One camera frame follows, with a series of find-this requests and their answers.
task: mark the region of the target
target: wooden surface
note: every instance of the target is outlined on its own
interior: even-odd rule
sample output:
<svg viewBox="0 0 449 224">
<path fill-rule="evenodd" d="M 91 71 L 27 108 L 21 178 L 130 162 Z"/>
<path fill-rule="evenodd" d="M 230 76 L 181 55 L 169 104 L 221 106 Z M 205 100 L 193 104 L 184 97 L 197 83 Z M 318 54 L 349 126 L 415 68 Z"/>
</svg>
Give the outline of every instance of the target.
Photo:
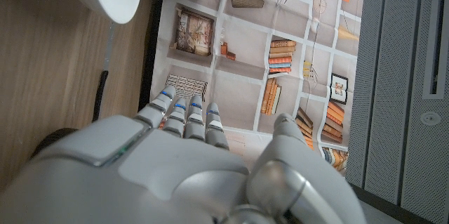
<svg viewBox="0 0 449 224">
<path fill-rule="evenodd" d="M 151 4 L 116 25 L 101 117 L 137 112 Z M 49 133 L 91 123 L 110 25 L 78 0 L 0 0 L 0 191 Z"/>
</svg>

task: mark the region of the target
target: gray computer tower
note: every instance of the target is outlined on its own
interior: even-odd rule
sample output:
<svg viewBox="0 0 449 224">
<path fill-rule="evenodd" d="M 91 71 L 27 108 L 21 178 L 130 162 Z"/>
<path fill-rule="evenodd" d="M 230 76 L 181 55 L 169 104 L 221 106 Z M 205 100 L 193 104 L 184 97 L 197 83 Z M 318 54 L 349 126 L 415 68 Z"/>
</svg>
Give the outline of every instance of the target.
<svg viewBox="0 0 449 224">
<path fill-rule="evenodd" d="M 433 223 L 449 213 L 448 8 L 364 0 L 346 174 Z"/>
</svg>

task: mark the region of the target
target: stack of books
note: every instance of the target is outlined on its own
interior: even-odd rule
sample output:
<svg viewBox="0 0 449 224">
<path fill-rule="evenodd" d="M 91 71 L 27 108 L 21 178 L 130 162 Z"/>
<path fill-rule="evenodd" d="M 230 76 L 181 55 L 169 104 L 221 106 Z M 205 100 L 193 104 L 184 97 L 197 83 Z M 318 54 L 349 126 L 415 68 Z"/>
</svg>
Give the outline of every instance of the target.
<svg viewBox="0 0 449 224">
<path fill-rule="evenodd" d="M 296 50 L 296 41 L 272 41 L 269 49 L 269 72 L 291 72 L 292 56 Z"/>
<path fill-rule="evenodd" d="M 338 171 L 346 168 L 348 152 L 323 147 L 324 159 Z"/>
<path fill-rule="evenodd" d="M 262 100 L 262 108 L 260 109 L 262 114 L 276 114 L 279 97 L 281 96 L 281 89 L 282 87 L 276 83 L 276 78 L 267 80 L 267 86 L 265 87 L 264 98 Z"/>
<path fill-rule="evenodd" d="M 300 127 L 302 135 L 306 140 L 307 146 L 309 146 L 313 150 L 314 143 L 311 135 L 314 129 L 314 124 L 304 112 L 304 110 L 301 109 L 301 107 L 297 110 L 296 124 Z"/>
<path fill-rule="evenodd" d="M 344 110 L 336 103 L 330 101 L 322 134 L 338 143 L 342 143 L 343 118 Z"/>
</svg>

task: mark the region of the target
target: robot finger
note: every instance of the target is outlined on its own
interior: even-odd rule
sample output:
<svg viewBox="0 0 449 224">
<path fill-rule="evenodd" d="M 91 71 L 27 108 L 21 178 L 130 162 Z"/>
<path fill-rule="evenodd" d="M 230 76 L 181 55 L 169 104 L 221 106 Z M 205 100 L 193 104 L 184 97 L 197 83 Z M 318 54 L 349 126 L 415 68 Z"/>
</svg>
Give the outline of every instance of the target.
<svg viewBox="0 0 449 224">
<path fill-rule="evenodd" d="M 274 121 L 273 139 L 277 136 L 294 137 L 306 144 L 304 136 L 302 135 L 301 130 L 297 126 L 295 120 L 286 113 L 279 115 L 276 118 L 276 121 Z"/>
<path fill-rule="evenodd" d="M 166 123 L 162 130 L 172 133 L 175 136 L 182 137 L 185 125 L 185 99 L 178 98 L 173 104 L 173 111 L 168 115 Z"/>
<path fill-rule="evenodd" d="M 163 116 L 167 112 L 175 97 L 175 87 L 167 86 L 157 95 L 157 97 L 138 112 L 136 119 L 149 124 L 150 128 L 158 128 Z"/>
<path fill-rule="evenodd" d="M 208 105 L 205 135 L 206 143 L 229 150 L 229 145 L 227 144 L 225 134 L 223 133 L 218 106 L 215 103 L 210 103 Z"/>
<path fill-rule="evenodd" d="M 203 126 L 203 108 L 199 95 L 190 99 L 187 122 L 185 124 L 184 138 L 205 141 Z"/>
</svg>

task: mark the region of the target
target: book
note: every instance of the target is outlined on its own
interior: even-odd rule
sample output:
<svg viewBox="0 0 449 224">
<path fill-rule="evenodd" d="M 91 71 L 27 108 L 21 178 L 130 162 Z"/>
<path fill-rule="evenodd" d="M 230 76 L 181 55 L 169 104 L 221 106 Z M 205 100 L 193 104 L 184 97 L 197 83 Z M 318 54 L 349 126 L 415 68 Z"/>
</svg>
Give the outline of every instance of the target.
<svg viewBox="0 0 449 224">
<path fill-rule="evenodd" d="M 297 110 L 297 115 L 301 117 L 301 119 L 307 124 L 309 128 L 311 128 L 314 123 L 311 121 L 311 119 L 307 116 L 307 114 L 304 112 L 304 110 L 301 109 L 301 107 Z"/>
<path fill-rule="evenodd" d="M 324 159 L 326 162 L 329 162 L 329 155 L 328 155 L 328 151 L 326 150 L 325 147 L 322 147 L 323 149 L 323 153 L 324 153 Z"/>
<path fill-rule="evenodd" d="M 223 42 L 222 48 L 221 48 L 221 54 L 227 55 L 227 42 Z"/>
<path fill-rule="evenodd" d="M 274 77 L 280 77 L 280 76 L 285 76 L 288 75 L 287 72 L 275 72 L 275 73 L 269 73 L 268 74 L 268 79 L 274 78 Z"/>
<path fill-rule="evenodd" d="M 332 150 L 333 156 L 335 157 L 335 163 L 333 164 L 334 167 L 339 166 L 342 159 L 340 157 L 340 154 L 336 150 Z"/>
<path fill-rule="evenodd" d="M 346 157 L 342 154 L 341 151 L 335 150 L 338 153 L 338 157 L 340 158 L 340 163 L 335 167 L 337 170 L 342 168 L 343 162 L 346 160 Z"/>
<path fill-rule="evenodd" d="M 343 126 L 340 126 L 339 124 L 335 123 L 332 119 L 326 118 L 326 124 L 329 126 L 332 126 L 335 130 L 339 131 L 340 133 L 343 132 Z"/>
<path fill-rule="evenodd" d="M 326 131 L 322 131 L 322 134 L 325 136 L 328 136 L 329 138 L 331 138 L 332 140 L 338 142 L 338 143 L 342 143 L 343 142 L 343 138 L 338 138 L 337 136 L 334 136 L 331 133 L 328 133 Z"/>
<path fill-rule="evenodd" d="M 302 123 L 304 123 L 305 125 L 307 125 L 306 123 L 305 123 L 305 121 L 301 118 L 301 117 L 299 117 L 299 116 L 296 116 L 296 118 L 295 119 L 299 119 Z"/>
<path fill-rule="evenodd" d="M 331 126 L 324 124 L 323 130 L 333 134 L 334 136 L 337 136 L 338 138 L 342 137 L 342 133 L 340 133 L 339 131 L 333 129 Z"/>
<path fill-rule="evenodd" d="M 309 128 L 306 124 L 302 123 L 302 121 L 298 118 L 296 118 L 296 124 L 301 128 L 304 129 L 307 133 L 311 134 L 311 128 Z"/>
<path fill-rule="evenodd" d="M 283 68 L 283 67 L 292 67 L 292 64 L 289 62 L 284 63 L 269 63 L 270 68 Z"/>
<path fill-rule="evenodd" d="M 274 105 L 274 96 L 276 95 L 276 89 L 278 88 L 277 84 L 272 85 L 272 89 L 269 92 L 269 97 L 268 97 L 268 108 L 267 108 L 267 114 L 268 115 L 272 115 L 272 110 L 273 110 L 273 105 Z"/>
<path fill-rule="evenodd" d="M 338 150 L 338 154 L 340 155 L 340 158 L 342 159 L 340 165 L 338 166 L 339 169 L 341 169 L 341 168 L 342 168 L 342 165 L 343 165 L 343 163 L 344 163 L 344 161 L 346 161 L 346 159 L 347 159 L 347 156 L 346 156 L 346 155 L 344 154 L 344 152 L 341 151 L 341 150 Z"/>
<path fill-rule="evenodd" d="M 292 69 L 291 68 L 270 68 L 269 69 L 270 72 L 291 72 Z"/>
<path fill-rule="evenodd" d="M 335 118 L 334 116 L 330 115 L 329 113 L 327 113 L 327 118 L 331 119 L 332 121 L 334 121 L 335 123 L 341 125 L 342 121 L 339 121 L 337 118 Z"/>
<path fill-rule="evenodd" d="M 268 63 L 284 63 L 284 62 L 292 62 L 291 56 L 283 57 L 283 58 L 270 58 L 270 59 L 268 59 Z"/>
<path fill-rule="evenodd" d="M 178 16 L 174 48 L 197 55 L 210 55 L 214 21 L 184 8 Z"/>
<path fill-rule="evenodd" d="M 328 149 L 328 154 L 329 154 L 329 164 L 333 165 L 335 163 L 335 157 L 334 154 L 332 152 L 332 149 Z"/>
<path fill-rule="evenodd" d="M 295 52 L 296 46 L 270 48 L 269 53 Z"/>
<path fill-rule="evenodd" d="M 276 114 L 276 109 L 278 108 L 279 96 L 281 95 L 281 86 L 278 86 L 276 89 L 276 95 L 274 96 L 274 105 L 272 109 L 272 114 Z"/>
<path fill-rule="evenodd" d="M 328 107 L 330 107 L 332 110 L 334 110 L 336 113 L 338 113 L 339 115 L 341 115 L 342 117 L 344 117 L 344 110 L 338 106 L 337 104 L 335 104 L 332 101 L 329 101 L 329 105 Z"/>
<path fill-rule="evenodd" d="M 271 43 L 272 48 L 278 48 L 278 47 L 284 47 L 284 46 L 296 46 L 296 41 L 280 40 L 280 41 L 272 41 L 272 43 Z"/>
<path fill-rule="evenodd" d="M 262 99 L 262 108 L 260 109 L 261 113 L 265 113 L 267 111 L 268 96 L 269 96 L 269 91 L 272 89 L 273 80 L 275 80 L 275 79 L 267 80 L 267 85 L 265 86 L 264 98 Z"/>
<path fill-rule="evenodd" d="M 236 54 L 227 51 L 226 58 L 231 59 L 231 60 L 236 60 Z"/>
<path fill-rule="evenodd" d="M 343 121 L 343 116 L 332 110 L 330 107 L 328 107 L 328 114 L 334 116 L 334 118 L 338 119 L 339 121 Z"/>
<path fill-rule="evenodd" d="M 282 58 L 282 57 L 292 57 L 293 52 L 282 52 L 282 53 L 270 53 L 269 58 Z"/>
<path fill-rule="evenodd" d="M 310 134 L 309 132 L 307 132 L 306 130 L 304 130 L 302 127 L 300 127 L 300 130 L 301 130 L 301 132 L 302 132 L 302 134 L 303 134 L 304 136 L 307 136 L 307 137 L 311 138 L 311 134 Z"/>
</svg>

